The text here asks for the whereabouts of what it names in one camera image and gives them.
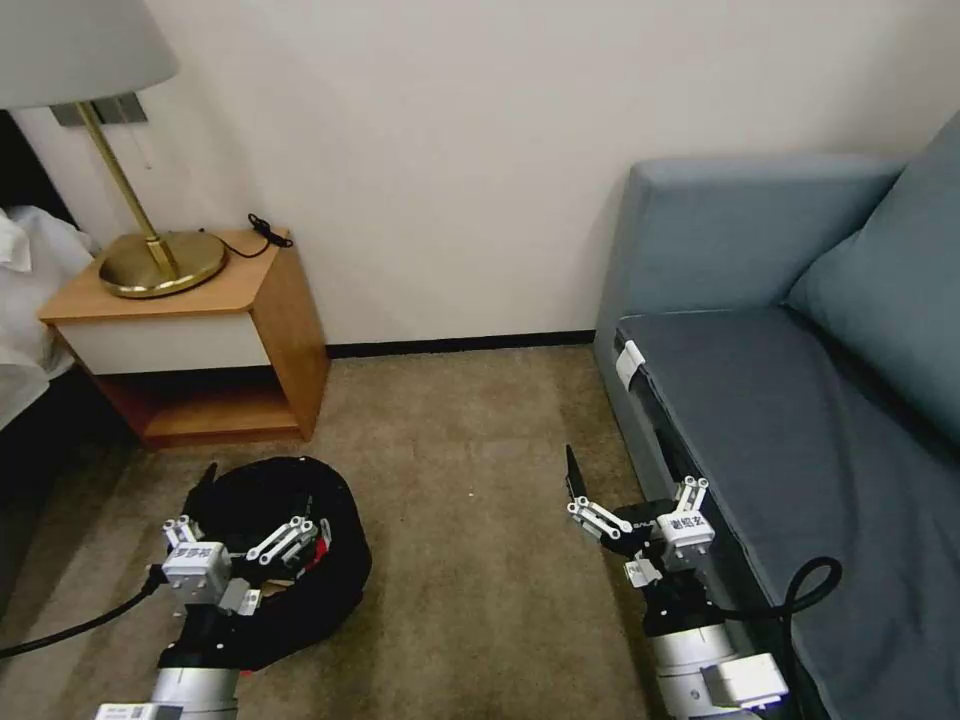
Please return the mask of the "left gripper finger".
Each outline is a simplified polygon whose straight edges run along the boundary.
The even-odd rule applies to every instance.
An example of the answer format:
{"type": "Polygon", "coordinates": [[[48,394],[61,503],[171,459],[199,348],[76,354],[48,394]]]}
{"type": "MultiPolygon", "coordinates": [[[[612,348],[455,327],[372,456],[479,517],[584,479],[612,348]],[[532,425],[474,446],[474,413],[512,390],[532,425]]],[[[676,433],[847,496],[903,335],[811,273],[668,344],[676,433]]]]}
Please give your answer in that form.
{"type": "Polygon", "coordinates": [[[298,579],[318,562],[331,544],[327,519],[293,516],[246,552],[246,561],[267,579],[298,579]]]}
{"type": "Polygon", "coordinates": [[[218,464],[211,463],[188,491],[180,514],[164,521],[162,531],[168,549],[175,549],[184,542],[198,542],[205,538],[206,533],[200,526],[198,513],[209,500],[217,471],[218,464]]]}

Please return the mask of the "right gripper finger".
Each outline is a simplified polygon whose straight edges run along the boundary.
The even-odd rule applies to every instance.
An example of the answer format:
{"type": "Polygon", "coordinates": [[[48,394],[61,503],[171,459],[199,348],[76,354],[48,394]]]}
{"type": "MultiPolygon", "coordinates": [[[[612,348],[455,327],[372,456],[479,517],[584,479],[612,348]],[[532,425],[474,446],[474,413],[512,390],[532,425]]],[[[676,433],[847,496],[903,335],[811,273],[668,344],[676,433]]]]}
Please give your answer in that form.
{"type": "Polygon", "coordinates": [[[710,483],[706,477],[685,476],[678,484],[674,515],[688,519],[702,518],[702,505],[708,496],[709,488],[710,483]]]}
{"type": "Polygon", "coordinates": [[[565,446],[565,461],[569,516],[603,547],[634,547],[632,525],[588,497],[579,463],[569,444],[565,446]]]}

